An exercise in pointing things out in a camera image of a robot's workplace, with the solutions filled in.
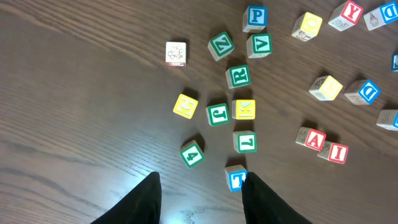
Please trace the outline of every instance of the wooden table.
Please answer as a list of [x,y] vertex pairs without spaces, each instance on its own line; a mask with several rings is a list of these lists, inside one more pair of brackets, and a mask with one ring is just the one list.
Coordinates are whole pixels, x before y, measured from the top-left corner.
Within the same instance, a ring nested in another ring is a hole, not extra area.
[[[365,12],[384,1],[357,0]],[[313,223],[396,223],[398,135],[376,126],[397,109],[398,22],[339,32],[327,24],[338,0],[1,0],[0,223],[90,223],[146,175],[160,172],[163,224],[244,223],[227,163],[247,166]],[[246,57],[242,14],[269,9],[274,52]],[[319,35],[290,34],[305,11],[323,18]],[[215,62],[208,40],[228,31],[236,46]],[[185,68],[164,63],[165,43],[188,43]],[[225,70],[247,63],[248,88],[229,90]],[[308,89],[333,75],[343,91],[369,78],[381,96],[356,106],[340,93],[316,100]],[[180,93],[199,100],[189,120],[172,113]],[[205,106],[253,98],[256,119],[210,127]],[[296,144],[301,125],[350,148],[345,165]],[[238,154],[232,132],[253,129],[259,151]],[[188,139],[206,160],[187,169]]]

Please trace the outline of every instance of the block with number 4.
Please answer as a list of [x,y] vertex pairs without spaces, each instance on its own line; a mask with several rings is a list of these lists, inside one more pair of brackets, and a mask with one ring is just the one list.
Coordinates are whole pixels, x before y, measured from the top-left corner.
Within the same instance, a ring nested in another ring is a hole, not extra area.
[[326,159],[330,162],[344,164],[347,159],[348,146],[342,144],[325,141],[322,150],[318,152],[318,157]]
[[209,41],[207,48],[214,60],[218,61],[229,55],[235,49],[235,45],[229,35],[226,32],[222,32]]
[[380,93],[380,88],[371,80],[360,80],[351,84],[344,95],[355,105],[370,105]]
[[319,77],[312,84],[309,92],[320,101],[331,101],[339,94],[343,85],[332,76]]
[[301,127],[296,137],[296,143],[319,152],[322,150],[325,139],[325,133],[315,129]]
[[232,101],[232,118],[254,119],[256,117],[255,100],[234,100]]
[[272,53],[270,34],[253,34],[246,41],[248,58],[262,58]]
[[230,89],[251,84],[249,67],[247,65],[229,68],[225,72],[225,75],[228,88]]
[[225,167],[226,183],[232,192],[242,190],[242,183],[248,175],[247,170],[242,165]]
[[185,66],[187,64],[187,44],[166,42],[166,63],[170,66]]
[[384,4],[363,16],[368,30],[374,30],[398,20],[398,7],[395,1]]
[[306,12],[294,24],[292,36],[302,41],[308,41],[318,35],[321,25],[321,17]]
[[392,67],[393,72],[398,72],[398,54],[392,56]]
[[234,131],[234,149],[238,153],[256,152],[257,137],[252,131]]
[[205,159],[205,155],[203,155],[202,150],[195,140],[181,147],[180,156],[189,169]]
[[228,107],[226,103],[206,107],[207,120],[211,126],[229,123]]
[[398,131],[398,110],[382,110],[376,125],[387,130]]
[[191,119],[197,106],[197,100],[185,96],[184,94],[180,94],[180,96],[178,96],[177,102],[175,103],[173,112],[183,116],[184,118]]
[[338,31],[353,27],[361,17],[363,8],[349,0],[337,7],[330,17],[329,25]]
[[264,6],[249,6],[243,14],[243,32],[261,32],[268,21],[268,9]]

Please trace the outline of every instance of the table top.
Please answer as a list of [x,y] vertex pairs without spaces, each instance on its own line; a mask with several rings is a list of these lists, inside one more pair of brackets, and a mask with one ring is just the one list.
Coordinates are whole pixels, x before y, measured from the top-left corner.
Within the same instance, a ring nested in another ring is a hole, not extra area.
[[[357,0],[367,13],[382,2]],[[339,32],[337,0],[0,1],[0,222],[90,223],[152,171],[162,182],[162,223],[244,223],[226,164],[255,172],[313,223],[395,223],[398,135],[376,126],[398,109],[398,22]],[[265,5],[273,53],[248,59],[242,15]],[[291,36],[304,12],[318,36]],[[216,62],[208,41],[227,31],[235,50]],[[165,43],[188,45],[186,67],[168,67]],[[229,90],[225,71],[247,63],[252,84]],[[343,84],[334,101],[308,89],[322,75]],[[371,79],[382,94],[356,106],[342,93]],[[192,119],[172,113],[178,95],[198,99]],[[210,103],[252,98],[254,121],[211,127]],[[295,143],[299,127],[349,146],[346,164]],[[258,151],[238,154],[232,132],[252,129]],[[196,139],[206,159],[188,169],[178,152]]]

